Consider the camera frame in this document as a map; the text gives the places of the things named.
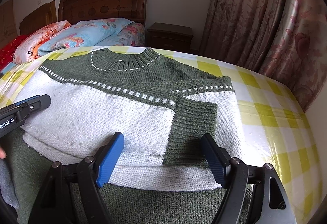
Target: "yellow checkered tablecloth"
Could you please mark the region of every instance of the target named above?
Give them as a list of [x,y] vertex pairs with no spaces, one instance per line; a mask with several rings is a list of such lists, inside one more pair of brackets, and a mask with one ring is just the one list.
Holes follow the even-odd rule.
[[[62,60],[101,48],[104,47],[57,50],[12,68],[0,79],[0,108],[12,104],[45,59]],[[140,53],[144,49],[125,46],[108,48],[120,53]],[[323,182],[310,126],[291,91],[270,78],[231,64],[186,53],[156,51],[215,76],[231,77],[246,142],[252,153],[249,160],[256,160],[256,164],[252,165],[262,166],[264,162],[274,165],[297,223],[307,223],[321,203]]]

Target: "curtain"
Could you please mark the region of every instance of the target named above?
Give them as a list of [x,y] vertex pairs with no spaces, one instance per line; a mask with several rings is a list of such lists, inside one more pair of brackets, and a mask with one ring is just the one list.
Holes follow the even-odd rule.
[[271,77],[304,111],[327,75],[323,0],[210,0],[200,54]]

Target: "headboard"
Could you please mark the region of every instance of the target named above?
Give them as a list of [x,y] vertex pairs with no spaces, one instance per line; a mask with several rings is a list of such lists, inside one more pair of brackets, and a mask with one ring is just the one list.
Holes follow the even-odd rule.
[[45,3],[26,16],[19,24],[21,35],[27,35],[46,25],[57,22],[55,1]]
[[58,20],[79,21],[124,17],[145,24],[147,0],[60,0]]

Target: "wooden nightstand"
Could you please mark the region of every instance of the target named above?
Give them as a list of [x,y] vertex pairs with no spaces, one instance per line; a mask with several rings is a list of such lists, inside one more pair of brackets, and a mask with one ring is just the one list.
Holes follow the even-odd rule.
[[162,50],[190,52],[192,28],[154,23],[148,28],[148,46]]

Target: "sweater collar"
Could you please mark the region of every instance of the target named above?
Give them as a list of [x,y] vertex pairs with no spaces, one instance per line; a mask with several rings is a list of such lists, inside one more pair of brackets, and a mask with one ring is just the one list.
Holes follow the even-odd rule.
[[115,53],[107,48],[89,53],[89,66],[100,72],[136,71],[156,63],[162,55],[150,47],[139,54]]

